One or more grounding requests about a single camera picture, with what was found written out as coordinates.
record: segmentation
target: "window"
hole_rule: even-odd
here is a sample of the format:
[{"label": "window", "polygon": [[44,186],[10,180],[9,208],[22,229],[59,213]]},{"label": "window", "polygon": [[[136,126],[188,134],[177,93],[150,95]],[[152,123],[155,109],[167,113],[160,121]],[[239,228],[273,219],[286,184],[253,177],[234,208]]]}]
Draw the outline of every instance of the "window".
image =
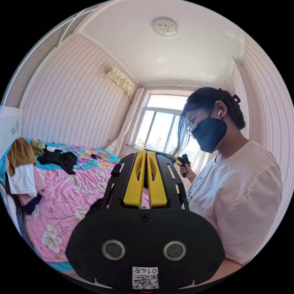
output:
[{"label": "window", "polygon": [[[186,100],[187,96],[150,95],[135,136],[135,146],[172,152],[177,146],[179,116]],[[198,152],[199,145],[192,139],[182,153],[186,153],[193,164]]]}]

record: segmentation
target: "yellow plastic part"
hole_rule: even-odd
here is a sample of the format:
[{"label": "yellow plastic part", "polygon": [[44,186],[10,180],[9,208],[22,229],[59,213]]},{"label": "yellow plastic part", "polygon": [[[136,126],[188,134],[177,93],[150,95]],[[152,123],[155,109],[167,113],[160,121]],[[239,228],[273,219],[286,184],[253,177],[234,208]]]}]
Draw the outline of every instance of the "yellow plastic part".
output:
[{"label": "yellow plastic part", "polygon": [[123,202],[125,205],[141,208],[145,164],[146,164],[146,151],[145,150],[138,151],[134,165],[133,165],[133,169],[130,175],[129,183],[126,188],[125,197],[123,199]]},{"label": "yellow plastic part", "polygon": [[183,164],[178,160],[177,157],[175,157],[175,162],[176,162],[176,164],[179,165],[179,166],[183,165]]},{"label": "yellow plastic part", "polygon": [[155,152],[147,152],[146,159],[150,208],[155,206],[165,206],[167,199]]}]

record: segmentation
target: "pink clothing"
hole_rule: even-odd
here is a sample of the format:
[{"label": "pink clothing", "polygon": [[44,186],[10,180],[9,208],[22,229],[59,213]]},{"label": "pink clothing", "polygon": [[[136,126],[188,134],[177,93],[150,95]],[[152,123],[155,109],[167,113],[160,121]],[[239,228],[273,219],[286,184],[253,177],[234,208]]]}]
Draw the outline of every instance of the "pink clothing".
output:
[{"label": "pink clothing", "polygon": [[[34,173],[36,191],[37,191],[37,194],[39,194],[45,188],[45,184],[38,169],[35,166],[33,166],[33,173]],[[22,206],[27,205],[33,199],[33,197],[28,194],[20,194],[17,196]]]}]

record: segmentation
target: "pink floral bedspread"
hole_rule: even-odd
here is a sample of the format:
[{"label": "pink floral bedspread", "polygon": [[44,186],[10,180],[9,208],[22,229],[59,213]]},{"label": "pink floral bedspread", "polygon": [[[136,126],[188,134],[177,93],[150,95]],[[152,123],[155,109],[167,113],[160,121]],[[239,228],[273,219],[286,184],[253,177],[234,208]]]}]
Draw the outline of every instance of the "pink floral bedspread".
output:
[{"label": "pink floral bedspread", "polygon": [[[75,175],[59,169],[38,170],[45,177],[46,188],[32,215],[25,216],[26,230],[44,261],[64,262],[73,229],[92,203],[103,197],[111,170],[89,168],[75,170]],[[143,192],[142,206],[149,207],[147,189]]]}]

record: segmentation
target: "bracelet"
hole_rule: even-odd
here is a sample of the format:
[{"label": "bracelet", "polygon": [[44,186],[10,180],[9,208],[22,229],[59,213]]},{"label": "bracelet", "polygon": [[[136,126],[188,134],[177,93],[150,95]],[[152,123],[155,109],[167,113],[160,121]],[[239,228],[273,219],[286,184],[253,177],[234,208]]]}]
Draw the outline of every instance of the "bracelet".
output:
[{"label": "bracelet", "polygon": [[188,179],[192,178],[194,175],[195,175],[195,173],[193,173],[192,175],[190,175],[190,177]]}]

